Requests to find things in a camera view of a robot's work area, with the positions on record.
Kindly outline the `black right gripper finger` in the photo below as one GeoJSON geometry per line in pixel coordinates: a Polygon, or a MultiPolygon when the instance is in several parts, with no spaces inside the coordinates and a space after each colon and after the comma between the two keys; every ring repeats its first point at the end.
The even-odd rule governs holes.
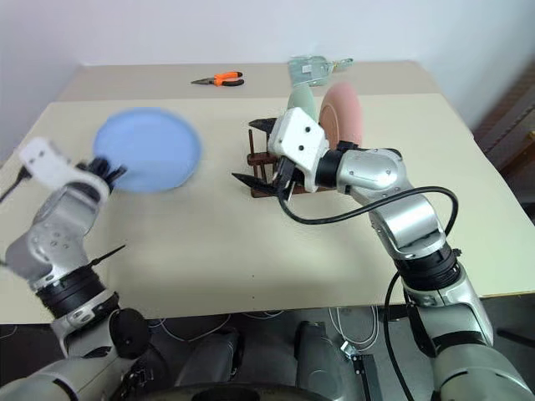
{"type": "Polygon", "coordinates": [[[270,135],[276,122],[277,118],[255,119],[250,121],[248,125],[270,135]]]}
{"type": "Polygon", "coordinates": [[[255,191],[262,192],[266,195],[276,195],[278,190],[275,186],[268,184],[253,175],[244,175],[240,173],[232,173],[232,176],[240,180],[243,184],[255,191]]]}

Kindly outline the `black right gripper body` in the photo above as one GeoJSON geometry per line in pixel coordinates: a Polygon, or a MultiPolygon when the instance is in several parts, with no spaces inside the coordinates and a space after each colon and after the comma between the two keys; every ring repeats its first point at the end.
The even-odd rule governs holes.
{"type": "Polygon", "coordinates": [[[304,174],[293,161],[283,156],[278,160],[272,185],[276,197],[280,201],[288,201],[295,188],[298,188],[298,191],[305,191],[304,174]]]}

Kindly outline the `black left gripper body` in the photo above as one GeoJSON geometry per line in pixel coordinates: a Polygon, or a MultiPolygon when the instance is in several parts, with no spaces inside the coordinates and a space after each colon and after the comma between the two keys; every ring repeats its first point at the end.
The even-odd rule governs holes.
{"type": "Polygon", "coordinates": [[[107,176],[110,173],[110,163],[106,159],[97,157],[92,159],[90,162],[80,161],[77,164],[77,168],[98,176],[105,182],[109,190],[112,190],[112,186],[107,180],[107,176]]]}

